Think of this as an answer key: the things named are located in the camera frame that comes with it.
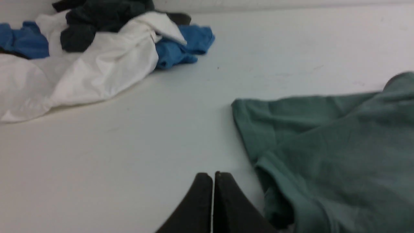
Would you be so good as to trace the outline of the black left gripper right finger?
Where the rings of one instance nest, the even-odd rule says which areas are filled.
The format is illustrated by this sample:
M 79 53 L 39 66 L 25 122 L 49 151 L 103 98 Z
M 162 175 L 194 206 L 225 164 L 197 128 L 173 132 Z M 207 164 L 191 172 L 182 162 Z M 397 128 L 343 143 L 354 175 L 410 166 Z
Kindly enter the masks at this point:
M 213 196 L 214 233 L 278 232 L 247 199 L 232 174 L 215 173 Z

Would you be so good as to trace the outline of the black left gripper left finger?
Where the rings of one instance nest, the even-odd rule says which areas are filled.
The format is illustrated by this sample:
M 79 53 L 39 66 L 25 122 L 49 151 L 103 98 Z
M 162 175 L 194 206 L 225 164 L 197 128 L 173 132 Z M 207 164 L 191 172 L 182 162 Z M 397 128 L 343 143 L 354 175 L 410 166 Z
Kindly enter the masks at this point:
M 190 189 L 157 233 L 210 233 L 213 180 L 196 174 Z

